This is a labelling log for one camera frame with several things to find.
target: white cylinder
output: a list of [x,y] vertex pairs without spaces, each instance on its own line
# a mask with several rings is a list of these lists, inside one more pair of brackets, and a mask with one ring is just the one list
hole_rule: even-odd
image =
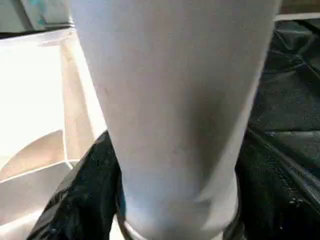
[[234,167],[279,0],[72,1],[122,171],[126,224],[211,240],[238,211]]

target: black fabric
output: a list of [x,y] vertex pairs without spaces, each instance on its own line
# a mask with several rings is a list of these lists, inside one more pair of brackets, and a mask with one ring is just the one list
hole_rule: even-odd
[[28,240],[108,240],[120,169],[103,133],[59,185]]
[[276,24],[236,166],[249,240],[320,236],[319,33]]

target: white surface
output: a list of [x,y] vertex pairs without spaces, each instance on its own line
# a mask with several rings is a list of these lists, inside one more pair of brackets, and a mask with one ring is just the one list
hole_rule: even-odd
[[63,129],[60,47],[4,48],[0,66],[0,156],[12,157]]

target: white pipe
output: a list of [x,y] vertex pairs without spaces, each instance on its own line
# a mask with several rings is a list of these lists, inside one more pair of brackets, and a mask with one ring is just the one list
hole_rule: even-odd
[[145,239],[210,240],[235,217],[234,167],[279,2],[72,1],[125,221]]

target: black bag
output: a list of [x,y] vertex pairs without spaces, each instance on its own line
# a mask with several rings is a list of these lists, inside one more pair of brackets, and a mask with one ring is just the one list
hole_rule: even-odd
[[104,132],[59,185],[28,240],[108,240],[120,169]]
[[319,32],[274,31],[236,166],[249,240],[319,239]]

